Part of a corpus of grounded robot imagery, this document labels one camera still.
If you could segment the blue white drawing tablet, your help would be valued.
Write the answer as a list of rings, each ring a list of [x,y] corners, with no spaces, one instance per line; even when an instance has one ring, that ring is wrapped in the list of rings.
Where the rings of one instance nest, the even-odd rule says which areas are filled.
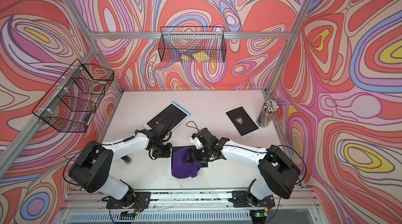
[[[169,103],[165,108],[148,119],[142,126],[146,130],[153,129],[157,123],[162,123],[174,131],[191,113],[176,102]]]

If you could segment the purple microfiber cloth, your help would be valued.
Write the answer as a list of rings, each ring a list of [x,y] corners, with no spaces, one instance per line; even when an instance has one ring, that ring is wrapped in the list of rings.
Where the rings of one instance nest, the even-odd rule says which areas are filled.
[[[187,163],[185,159],[187,158],[188,150],[191,147],[186,147],[176,151],[173,154],[173,164],[172,164],[172,176],[177,179],[195,178],[197,177],[198,171],[201,169],[202,165],[200,163]]]

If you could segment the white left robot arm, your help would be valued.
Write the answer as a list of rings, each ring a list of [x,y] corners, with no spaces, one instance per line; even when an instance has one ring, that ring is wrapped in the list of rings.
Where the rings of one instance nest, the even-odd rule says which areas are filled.
[[[136,130],[129,137],[112,142],[91,141],[80,152],[68,176],[88,193],[99,192],[125,204],[134,201],[134,190],[127,183],[110,175],[112,164],[129,154],[147,150],[157,158],[169,156],[171,126],[159,122],[151,130]]]

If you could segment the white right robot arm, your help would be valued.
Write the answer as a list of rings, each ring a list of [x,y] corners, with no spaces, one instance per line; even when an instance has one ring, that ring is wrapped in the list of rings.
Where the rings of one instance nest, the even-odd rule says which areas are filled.
[[[208,163],[229,160],[258,169],[262,178],[254,179],[249,186],[249,195],[262,200],[277,195],[289,199],[301,174],[299,167],[278,145],[268,149],[236,143],[228,138],[217,139],[207,128],[192,134],[194,147],[187,152],[185,161]]]

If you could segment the cup of coloured pencils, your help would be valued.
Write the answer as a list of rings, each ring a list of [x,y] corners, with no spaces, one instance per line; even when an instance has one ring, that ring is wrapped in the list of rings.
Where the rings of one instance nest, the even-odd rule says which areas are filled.
[[[277,113],[279,106],[274,100],[266,100],[263,103],[262,109],[259,116],[257,117],[256,123],[259,127],[265,128],[271,122],[273,116]]]

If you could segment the yellow cloth in basket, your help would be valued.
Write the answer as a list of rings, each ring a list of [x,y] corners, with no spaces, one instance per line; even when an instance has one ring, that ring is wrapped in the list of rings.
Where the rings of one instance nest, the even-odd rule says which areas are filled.
[[[182,54],[181,55],[181,60],[184,62],[204,62],[204,61],[208,61],[210,59],[209,55],[207,53],[205,53],[204,51],[200,51],[197,53],[192,54],[191,56]]]

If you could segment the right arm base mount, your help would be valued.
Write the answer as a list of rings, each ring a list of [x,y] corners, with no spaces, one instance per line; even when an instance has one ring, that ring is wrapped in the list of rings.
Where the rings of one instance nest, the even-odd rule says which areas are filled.
[[[231,198],[228,199],[228,202],[233,203],[234,208],[264,207],[271,209],[272,207],[275,207],[275,201],[272,195],[259,200],[251,194],[251,187],[255,181],[256,179],[252,180],[245,191],[232,191]]]

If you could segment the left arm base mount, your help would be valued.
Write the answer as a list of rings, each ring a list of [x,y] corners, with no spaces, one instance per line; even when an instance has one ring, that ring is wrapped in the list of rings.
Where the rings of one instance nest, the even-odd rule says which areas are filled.
[[[106,208],[144,210],[149,207],[150,196],[151,192],[129,190],[121,200],[110,198],[107,201]]]

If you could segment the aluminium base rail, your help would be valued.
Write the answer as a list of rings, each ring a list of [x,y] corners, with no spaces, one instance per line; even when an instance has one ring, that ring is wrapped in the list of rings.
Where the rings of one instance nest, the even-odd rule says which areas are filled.
[[[105,196],[83,191],[67,196],[53,224],[327,224],[323,208],[310,189],[298,188],[284,200],[270,198],[274,206],[236,208],[233,189],[150,190],[142,212],[110,209]]]

